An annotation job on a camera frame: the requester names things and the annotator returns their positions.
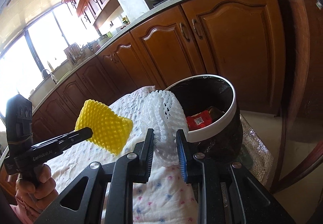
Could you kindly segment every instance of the qr code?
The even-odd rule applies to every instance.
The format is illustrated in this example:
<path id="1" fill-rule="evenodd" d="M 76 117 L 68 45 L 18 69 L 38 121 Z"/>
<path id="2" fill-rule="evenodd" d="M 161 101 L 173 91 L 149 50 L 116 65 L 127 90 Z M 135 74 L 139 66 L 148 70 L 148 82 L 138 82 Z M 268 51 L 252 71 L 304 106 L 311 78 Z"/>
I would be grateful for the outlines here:
<path id="1" fill-rule="evenodd" d="M 197 125 L 199 125 L 199 124 L 201 124 L 201 123 L 203 123 L 203 122 L 204 122 L 204 121 L 203 121 L 203 119 L 202 119 L 202 117 L 198 117 L 198 118 L 194 119 L 194 121 L 195 121 L 195 123 L 196 123 Z"/>

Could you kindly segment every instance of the human hand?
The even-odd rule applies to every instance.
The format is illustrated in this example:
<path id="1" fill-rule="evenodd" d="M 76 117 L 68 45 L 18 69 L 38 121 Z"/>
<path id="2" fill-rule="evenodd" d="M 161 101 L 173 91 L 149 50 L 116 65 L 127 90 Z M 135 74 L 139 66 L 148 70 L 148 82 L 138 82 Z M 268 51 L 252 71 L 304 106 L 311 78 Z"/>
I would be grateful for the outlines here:
<path id="1" fill-rule="evenodd" d="M 22 178 L 19 178 L 16 182 L 18 188 L 16 199 L 24 202 L 37 212 L 39 212 L 40 209 L 45 209 L 58 196 L 58 192 L 55 189 L 56 182 L 51 177 L 51 170 L 48 165 L 43 165 L 38 180 L 40 185 L 37 188 L 35 188 L 33 183 L 23 180 Z M 38 201 L 36 203 L 33 202 L 29 194 L 33 194 Z"/>

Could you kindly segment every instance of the bed sheet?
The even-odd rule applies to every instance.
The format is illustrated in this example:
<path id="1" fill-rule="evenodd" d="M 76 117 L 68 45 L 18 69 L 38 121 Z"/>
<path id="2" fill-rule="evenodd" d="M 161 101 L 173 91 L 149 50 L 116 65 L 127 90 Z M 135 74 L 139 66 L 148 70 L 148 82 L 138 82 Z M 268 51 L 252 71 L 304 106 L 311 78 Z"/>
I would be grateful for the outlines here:
<path id="1" fill-rule="evenodd" d="M 133 130 L 118 156 L 91 142 L 83 141 L 47 162 L 52 169 L 59 193 L 91 162 L 114 162 L 133 151 L 135 144 L 145 139 L 145 134 L 140 130 L 141 111 L 144 98 L 152 91 L 155 91 L 155 86 L 146 86 L 110 105 L 116 114 L 133 120 Z M 192 187 L 183 181 L 178 166 L 158 167 L 153 160 L 148 183 L 133 185 L 134 223 L 196 223 L 197 215 L 198 204 L 194 199 Z"/>

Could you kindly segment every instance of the floor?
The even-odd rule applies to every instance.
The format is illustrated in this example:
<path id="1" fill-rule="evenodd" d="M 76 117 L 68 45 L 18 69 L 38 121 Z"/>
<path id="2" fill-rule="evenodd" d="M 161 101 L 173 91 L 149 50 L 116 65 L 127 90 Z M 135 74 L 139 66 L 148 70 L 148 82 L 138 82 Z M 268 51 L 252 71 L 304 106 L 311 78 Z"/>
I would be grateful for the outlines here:
<path id="1" fill-rule="evenodd" d="M 266 114 L 241 111 L 248 123 L 267 146 L 275 159 L 278 157 L 281 118 Z M 282 177 L 295 168 L 315 147 L 316 143 L 286 142 Z M 323 164 L 307 177 L 291 187 L 277 193 L 274 197 L 293 217 L 297 224 L 305 224 L 314 213 L 323 186 Z"/>

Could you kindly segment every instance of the red package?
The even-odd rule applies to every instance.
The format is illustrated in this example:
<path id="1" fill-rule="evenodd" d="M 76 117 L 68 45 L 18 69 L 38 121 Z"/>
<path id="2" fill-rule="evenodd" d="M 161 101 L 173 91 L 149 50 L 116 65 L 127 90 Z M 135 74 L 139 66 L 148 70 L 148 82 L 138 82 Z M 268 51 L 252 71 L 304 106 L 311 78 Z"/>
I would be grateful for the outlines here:
<path id="1" fill-rule="evenodd" d="M 188 124 L 188 129 L 190 131 L 197 130 L 212 124 L 212 118 L 208 110 L 205 110 L 191 117 L 186 117 L 186 121 Z"/>

